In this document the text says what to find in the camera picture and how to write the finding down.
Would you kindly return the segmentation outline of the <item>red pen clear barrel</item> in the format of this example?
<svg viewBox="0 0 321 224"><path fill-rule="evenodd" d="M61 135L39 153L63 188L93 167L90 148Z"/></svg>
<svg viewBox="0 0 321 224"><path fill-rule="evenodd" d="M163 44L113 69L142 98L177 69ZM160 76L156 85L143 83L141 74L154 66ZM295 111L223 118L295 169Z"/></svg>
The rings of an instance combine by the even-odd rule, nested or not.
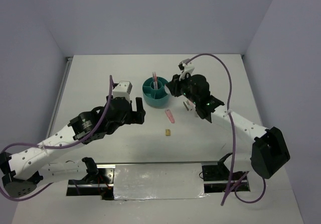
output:
<svg viewBox="0 0 321 224"><path fill-rule="evenodd" d="M158 90L158 81L157 81L157 75L156 75L156 73L155 73L155 82L153 82L153 87L154 87L154 89L155 90Z"/></svg>

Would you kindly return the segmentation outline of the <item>pink and grey stapler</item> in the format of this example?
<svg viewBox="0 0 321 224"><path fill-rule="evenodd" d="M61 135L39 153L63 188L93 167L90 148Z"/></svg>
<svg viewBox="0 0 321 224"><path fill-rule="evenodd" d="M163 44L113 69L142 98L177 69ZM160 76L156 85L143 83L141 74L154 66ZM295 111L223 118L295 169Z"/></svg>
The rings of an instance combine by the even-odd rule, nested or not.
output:
<svg viewBox="0 0 321 224"><path fill-rule="evenodd" d="M194 108L194 105L189 101L189 100L186 100L183 102L185 108L187 109L187 111L194 111L195 108Z"/></svg>

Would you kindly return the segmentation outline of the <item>pink translucent correction tape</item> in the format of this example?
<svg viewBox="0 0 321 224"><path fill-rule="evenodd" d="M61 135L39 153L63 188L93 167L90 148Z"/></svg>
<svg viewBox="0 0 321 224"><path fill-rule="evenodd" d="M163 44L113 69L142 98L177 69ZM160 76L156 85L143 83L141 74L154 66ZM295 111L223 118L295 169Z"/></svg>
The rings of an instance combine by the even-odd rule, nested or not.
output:
<svg viewBox="0 0 321 224"><path fill-rule="evenodd" d="M174 116L173 116L171 110L170 110L170 109L166 109L166 110L165 110L165 113L166 113L169 121L170 121L172 124L174 124L174 123L175 123L175 119L174 119Z"/></svg>

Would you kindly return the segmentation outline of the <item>clear tape roll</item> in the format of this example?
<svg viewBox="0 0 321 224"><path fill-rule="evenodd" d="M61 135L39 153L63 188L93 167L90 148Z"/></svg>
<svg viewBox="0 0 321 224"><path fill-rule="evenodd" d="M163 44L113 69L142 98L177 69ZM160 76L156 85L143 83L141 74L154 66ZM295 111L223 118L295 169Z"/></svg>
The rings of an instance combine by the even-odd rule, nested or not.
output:
<svg viewBox="0 0 321 224"><path fill-rule="evenodd" d="M170 91L170 89L168 88L167 85L164 86L164 90L165 90L166 94L171 95L171 91Z"/></svg>

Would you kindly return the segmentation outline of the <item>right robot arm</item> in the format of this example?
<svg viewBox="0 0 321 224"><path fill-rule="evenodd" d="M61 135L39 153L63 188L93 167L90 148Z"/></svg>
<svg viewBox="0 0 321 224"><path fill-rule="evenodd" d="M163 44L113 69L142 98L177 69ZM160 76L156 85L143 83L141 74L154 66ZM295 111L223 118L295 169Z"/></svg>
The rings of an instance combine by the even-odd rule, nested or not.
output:
<svg viewBox="0 0 321 224"><path fill-rule="evenodd" d="M290 160L280 129L257 125L229 110L210 94L209 83L204 76L196 74L181 80L176 74L166 84L166 91L174 97L186 97L195 105L201 119L232 130L232 138L244 144L239 152L233 148L218 161L221 178L230 179L235 172L255 171L260 177L269 179Z"/></svg>

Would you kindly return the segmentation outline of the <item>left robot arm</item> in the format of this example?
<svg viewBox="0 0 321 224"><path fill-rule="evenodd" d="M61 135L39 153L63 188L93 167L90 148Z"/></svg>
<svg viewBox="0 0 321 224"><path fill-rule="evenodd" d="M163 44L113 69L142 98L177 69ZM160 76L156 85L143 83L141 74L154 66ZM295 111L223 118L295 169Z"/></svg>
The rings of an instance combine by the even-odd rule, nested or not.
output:
<svg viewBox="0 0 321 224"><path fill-rule="evenodd" d="M10 154L1 152L1 171L3 173L1 194L12 201L24 201L38 195L38 186L48 188L52 183L63 180L95 182L99 170L90 157L80 160L56 160L64 154L88 145L93 141L112 135L123 125L144 123L145 110L142 98L132 102L125 97L109 96L105 106L80 113L70 120L60 131L38 144L26 144L27 149Z"/></svg>

